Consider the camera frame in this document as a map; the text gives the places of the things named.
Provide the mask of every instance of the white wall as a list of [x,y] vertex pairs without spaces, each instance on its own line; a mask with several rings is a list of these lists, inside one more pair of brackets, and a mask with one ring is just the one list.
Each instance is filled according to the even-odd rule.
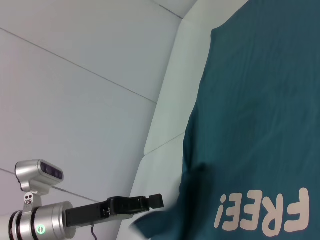
[[157,4],[184,18],[197,0],[153,0]]
[[[23,194],[7,185],[16,162],[44,159],[63,169],[64,191],[129,196],[181,20],[151,0],[0,5],[0,190]],[[22,206],[7,204],[0,215]],[[119,227],[107,223],[100,239]]]

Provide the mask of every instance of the camera lens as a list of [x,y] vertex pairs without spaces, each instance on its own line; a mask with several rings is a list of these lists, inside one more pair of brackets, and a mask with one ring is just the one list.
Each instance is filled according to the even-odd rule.
[[46,165],[42,162],[41,163],[41,170],[42,170],[42,172],[46,172]]
[[58,170],[55,170],[54,176],[55,176],[57,179],[59,178],[59,171],[58,171]]
[[50,166],[46,166],[46,173],[52,175],[52,168]]

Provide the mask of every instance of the white surface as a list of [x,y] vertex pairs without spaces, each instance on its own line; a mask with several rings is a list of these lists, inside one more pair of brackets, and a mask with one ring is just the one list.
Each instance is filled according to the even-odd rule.
[[[0,183],[0,192],[2,193],[0,216],[22,210],[25,193],[20,190],[20,185],[16,176],[0,170]],[[65,201],[71,202],[74,208],[95,203],[56,189],[51,189],[49,195],[42,197],[43,206]],[[120,221],[98,224],[94,227],[94,232],[99,240],[115,240],[117,238],[120,224]],[[78,228],[76,230],[75,237],[73,238],[73,240],[90,239],[93,239],[90,226]]]
[[0,28],[157,102],[181,19],[151,0],[1,0]]
[[198,0],[182,21],[144,154],[184,133],[194,108],[210,49],[211,30],[224,24],[247,0]]
[[[179,196],[181,183],[184,137],[185,135],[182,134],[142,159],[134,180],[131,197],[162,194],[166,208],[174,203]],[[132,219],[122,221],[117,240],[144,239],[130,227],[141,216],[139,214]]]
[[0,30],[0,168],[44,159],[60,188],[128,196],[155,104]]
[[154,0],[157,4],[184,18],[197,0]]
[[1,240],[10,240],[8,223],[10,221],[12,214],[0,215],[0,239]]

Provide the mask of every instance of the teal fabric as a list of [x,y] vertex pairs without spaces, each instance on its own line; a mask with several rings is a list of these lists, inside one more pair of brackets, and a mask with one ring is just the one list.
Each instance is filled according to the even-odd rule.
[[320,238],[320,1],[251,0],[212,30],[183,147],[178,203],[136,223],[147,237]]

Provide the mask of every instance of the cable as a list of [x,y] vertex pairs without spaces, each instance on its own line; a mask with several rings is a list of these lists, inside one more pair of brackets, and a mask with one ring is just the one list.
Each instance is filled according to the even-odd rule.
[[94,240],[97,240],[97,236],[94,233],[94,227],[95,227],[95,225],[91,226],[91,233],[92,233],[92,236],[94,237]]

